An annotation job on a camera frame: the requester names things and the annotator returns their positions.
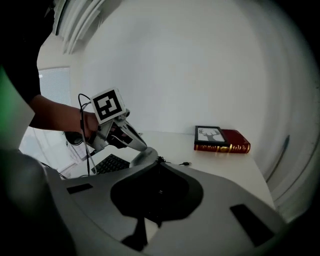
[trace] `picture frame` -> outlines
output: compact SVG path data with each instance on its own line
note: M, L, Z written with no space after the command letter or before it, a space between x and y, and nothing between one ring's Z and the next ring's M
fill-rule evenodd
M194 131L195 145L228 146L228 141L223 131L218 126L197 125Z

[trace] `black picture frame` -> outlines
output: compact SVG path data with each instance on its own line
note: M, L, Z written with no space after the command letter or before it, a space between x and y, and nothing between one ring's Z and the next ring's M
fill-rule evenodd
M217 129L220 132L220 135L223 137L224 141L204 141L198 139L198 128L211 128ZM215 146L229 146L226 136L223 131L218 126L205 126L205 125L196 125L194 129L194 144L195 145L215 145Z

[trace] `black panel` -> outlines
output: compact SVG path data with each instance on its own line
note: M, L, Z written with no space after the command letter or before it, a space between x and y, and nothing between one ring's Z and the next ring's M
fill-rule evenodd
M230 210L250 237L254 246L260 246L274 236L274 233L244 204L232 206Z
M66 190L68 190L69 194L74 194L74 193L88 190L91 188L93 188L93 186L91 186L89 183L86 183L86 184L81 184L78 186L68 187Z
M141 252L148 244L145 219L143 217L138 219L134 233L128 235L122 240L122 243L130 248Z
M126 216L147 218L159 226L163 221L182 220L201 203L200 183L164 163L147 168L116 183L111 200Z

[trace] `keyboard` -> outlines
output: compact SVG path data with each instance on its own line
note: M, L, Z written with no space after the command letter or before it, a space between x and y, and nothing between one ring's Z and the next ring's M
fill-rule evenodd
M97 174L106 174L127 169L129 168L129 165L129 162L115 156L114 154L110 154L104 160L98 163L95 168Z

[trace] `black rectangular slot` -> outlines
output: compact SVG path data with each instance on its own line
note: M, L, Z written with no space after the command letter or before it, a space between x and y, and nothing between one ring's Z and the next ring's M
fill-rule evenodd
M260 246L274 236L274 233L244 204L232 206L230 210L254 246Z
M88 190L91 188L93 188L93 186L91 186L89 183L86 183L86 184L81 184L78 186L68 187L66 190L68 190L69 194L74 194L74 193Z

